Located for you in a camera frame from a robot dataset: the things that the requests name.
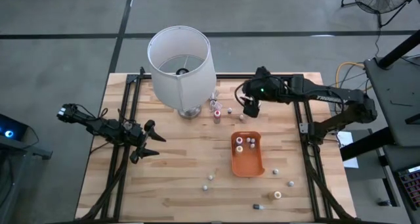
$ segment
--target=orange container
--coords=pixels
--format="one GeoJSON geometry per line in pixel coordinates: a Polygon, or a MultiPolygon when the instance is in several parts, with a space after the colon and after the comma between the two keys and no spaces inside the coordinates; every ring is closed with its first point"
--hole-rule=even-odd
{"type": "Polygon", "coordinates": [[[238,131],[232,134],[232,171],[238,177],[256,177],[264,173],[263,161],[261,159],[261,135],[256,131],[238,131]],[[243,150],[236,152],[236,138],[242,138],[243,150]],[[247,138],[255,139],[255,148],[250,148],[247,138]]]}

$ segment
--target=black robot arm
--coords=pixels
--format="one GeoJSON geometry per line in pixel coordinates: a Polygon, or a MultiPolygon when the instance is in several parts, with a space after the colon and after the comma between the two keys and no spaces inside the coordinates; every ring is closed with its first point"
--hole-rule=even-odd
{"type": "Polygon", "coordinates": [[[257,68],[253,78],[241,84],[245,97],[241,102],[235,92],[238,102],[243,106],[243,113],[256,118],[259,113],[260,101],[304,102],[317,100],[339,103],[342,112],[323,122],[302,123],[299,129],[308,133],[311,143],[320,145],[330,131],[341,130],[350,123],[369,123],[376,119],[375,103],[359,89],[338,89],[335,87],[316,85],[302,74],[272,76],[264,67],[257,68]]]}
{"type": "Polygon", "coordinates": [[[158,152],[145,148],[147,138],[166,142],[155,131],[155,121],[148,120],[143,128],[140,124],[126,120],[125,122],[115,119],[107,120],[103,118],[106,111],[98,118],[81,112],[76,104],[64,104],[57,114],[59,120],[68,123],[80,123],[92,135],[100,135],[106,141],[114,145],[131,145],[136,150],[130,156],[132,163],[136,164],[139,158],[146,156],[159,155],[158,152]]]}

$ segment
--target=small bottle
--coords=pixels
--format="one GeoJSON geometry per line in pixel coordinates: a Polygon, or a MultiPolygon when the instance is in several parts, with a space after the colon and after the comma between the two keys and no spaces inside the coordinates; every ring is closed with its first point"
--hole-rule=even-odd
{"type": "Polygon", "coordinates": [[[242,146],[237,146],[235,151],[237,155],[241,154],[243,152],[242,146]]]}
{"type": "Polygon", "coordinates": [[[282,194],[278,191],[271,192],[268,194],[270,200],[279,200],[282,197],[282,194]]]}
{"type": "Polygon", "coordinates": [[[236,138],[236,146],[240,146],[243,143],[243,139],[241,137],[236,138]]]}
{"type": "Polygon", "coordinates": [[[221,122],[221,112],[219,110],[215,111],[215,115],[213,116],[213,121],[215,123],[220,123],[221,122]]]}

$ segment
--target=wooden table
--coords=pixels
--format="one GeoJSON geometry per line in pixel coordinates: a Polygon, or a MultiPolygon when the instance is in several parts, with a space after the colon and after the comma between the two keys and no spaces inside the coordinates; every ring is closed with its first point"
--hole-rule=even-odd
{"type": "MultiPolygon", "coordinates": [[[[117,108],[121,106],[126,75],[109,77],[102,105],[109,109],[107,118],[118,118],[117,108]]],[[[322,84],[320,73],[304,75],[322,84]]],[[[136,120],[141,124],[155,120],[156,131],[167,142],[149,140],[147,147],[159,151],[160,155],[147,157],[137,165],[129,162],[120,221],[313,221],[293,104],[262,102],[259,117],[247,118],[246,123],[241,123],[238,117],[242,108],[234,99],[234,90],[241,82],[240,79],[218,80],[223,109],[221,123],[214,124],[208,101],[199,117],[184,120],[176,110],[160,103],[151,80],[142,81],[136,120]],[[226,112],[229,107],[233,109],[231,115],[226,112]],[[242,178],[232,173],[230,136],[235,131],[261,134],[265,168],[262,176],[242,178]],[[279,169],[280,173],[274,175],[273,169],[279,169]],[[215,178],[210,181],[208,175],[215,178]],[[288,187],[288,181],[293,181],[294,187],[288,187]],[[203,185],[209,189],[203,191],[203,185]],[[269,201],[268,193],[275,190],[282,193],[282,198],[269,201]],[[266,209],[253,210],[253,204],[262,204],[266,209]]],[[[310,106],[315,121],[330,117],[327,103],[311,101],[310,106]]],[[[103,143],[104,139],[97,137],[93,148],[103,143]]],[[[104,190],[111,154],[112,146],[107,145],[90,156],[76,217],[87,213],[104,190]]],[[[355,216],[337,143],[326,141],[321,146],[321,157],[327,186],[343,208],[355,216]]],[[[324,213],[319,190],[317,197],[324,213]]]]}

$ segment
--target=blue light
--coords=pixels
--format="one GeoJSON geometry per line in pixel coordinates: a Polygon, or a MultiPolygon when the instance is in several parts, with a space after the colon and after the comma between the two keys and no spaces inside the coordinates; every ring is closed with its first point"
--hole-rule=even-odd
{"type": "Polygon", "coordinates": [[[6,135],[7,138],[10,138],[10,137],[13,136],[13,131],[6,131],[5,135],[6,135]]]}

